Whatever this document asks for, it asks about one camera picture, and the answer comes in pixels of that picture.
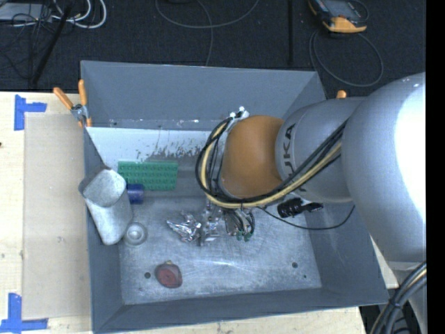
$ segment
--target orange object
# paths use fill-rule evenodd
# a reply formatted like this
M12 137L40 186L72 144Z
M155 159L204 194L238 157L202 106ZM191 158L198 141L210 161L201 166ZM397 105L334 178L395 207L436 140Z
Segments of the orange object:
M336 98L337 99L344 99L344 98L346 98L348 96L348 94L346 93L346 91L344 91L343 89L340 89L338 92L337 92L337 96L336 96Z
M56 94L56 96L60 99L60 101L63 103L63 105L66 106L68 110L71 110L73 107L72 101L69 99L69 97L63 92L62 89L55 87L53 89L53 93Z
M88 98L86 96L85 82L83 79L79 80L79 95L81 97L81 105L85 106L88 103ZM91 118L86 119L86 126L91 126L92 120Z
M53 88L53 93L59 98L59 100L63 103L63 105L66 106L66 108L70 111L78 111L81 112L81 114L77 114L77 118L80 119L82 116L88 115L88 110L86 109L86 104L88 102L87 96L86 96L86 90L85 90L85 84L83 82L83 79L79 80L79 95L81 98L80 105L77 104L76 106L73 105L72 101L69 99L69 97L63 92L62 89L59 87ZM78 124L80 127L83 126L83 120L79 120ZM92 120L91 118L86 118L86 126L92 126Z

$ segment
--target black carpet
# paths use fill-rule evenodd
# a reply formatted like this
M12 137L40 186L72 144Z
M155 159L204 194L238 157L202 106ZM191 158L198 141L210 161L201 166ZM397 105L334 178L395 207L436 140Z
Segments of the black carpet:
M0 90L51 91L60 86L65 92L76 92L81 60L315 69L327 97L335 97L339 89L346 89L351 96L367 96L395 79L426 69L426 0L359 0L369 12L368 28L362 35L348 38L331 37L315 19L307 0L157 0L159 10L156 0L104 1L106 23L98 29L66 24L42 70L38 67L59 22L23 28L2 22ZM70 0L57 2L63 8ZM247 16L225 25L253 6ZM92 23L97 23L102 16L98 1L93 8ZM85 9L85 1L76 0L73 12ZM225 26L178 26L159 11L180 24ZM37 83L32 83L40 72Z

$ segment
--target red disc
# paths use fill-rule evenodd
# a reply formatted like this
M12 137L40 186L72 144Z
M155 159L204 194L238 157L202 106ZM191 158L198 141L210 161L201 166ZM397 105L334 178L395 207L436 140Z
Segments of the red disc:
M178 288L182 285L182 275L175 264L160 264L154 270L156 279L167 288Z

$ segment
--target gray bin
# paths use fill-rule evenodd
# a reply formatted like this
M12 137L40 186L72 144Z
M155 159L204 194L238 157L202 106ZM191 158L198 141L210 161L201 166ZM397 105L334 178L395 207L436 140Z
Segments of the gray bin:
M343 226L324 231L295 229L258 211L251 241L222 236L204 247L181 242L165 223L179 220L181 210L198 212L205 203L193 169L205 136L240 106L251 115L286 118L324 100L315 72L82 61L81 77L93 121L84 131L86 174L115 167L118 159L179 163L174 191L146 191L144 203L132 205L134 221L147 228L144 244L105 246L88 212L94 332L387 302L357 210ZM186 142L177 147L185 152L166 152L176 145L168 138L153 142L169 131L183 134ZM352 206L326 205L294 220L327 227L340 223ZM156 265L168 260L182 271L178 289L162 287L153 276Z

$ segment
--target yellow cable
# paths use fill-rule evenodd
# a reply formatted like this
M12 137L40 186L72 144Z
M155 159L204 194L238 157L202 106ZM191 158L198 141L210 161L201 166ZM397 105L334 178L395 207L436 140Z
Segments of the yellow cable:
M223 129L224 125L220 126L216 132L215 135L219 135L221 130ZM207 180L206 180L206 163L207 163L207 159L209 158L209 153L213 147L213 143L215 141L213 141L210 146L207 148L207 150L204 153L204 156L202 158L202 166L201 166L201 173L200 173L200 179L202 184L204 185L205 188L207 188ZM273 196L264 198L262 200L258 200L255 202L244 202L244 203L228 203L228 202L222 202L218 199L216 199L215 197L211 196L210 194L206 193L207 198L215 205L219 206L219 207L223 207L223 208L228 208L228 209L237 209L240 207L246 207L246 208L251 208L251 207L258 207L260 205L266 205L270 202L273 202L275 200L280 199L281 197L284 197L286 194L292 192L293 190L297 189L301 184L307 182L308 180L310 180L313 176L315 176L315 174L317 174L317 172L319 172L324 166L326 166L326 164L328 164L335 156L337 156L337 154L339 153L341 148L341 143L337 143L331 151L328 152L328 154L323 157L320 162L318 162L313 168L311 168L309 171L307 171L304 175L302 175L300 178L298 178L298 180L294 181L293 183L291 183L290 185L288 185L286 188L282 189L281 191L279 191L278 193L274 194Z

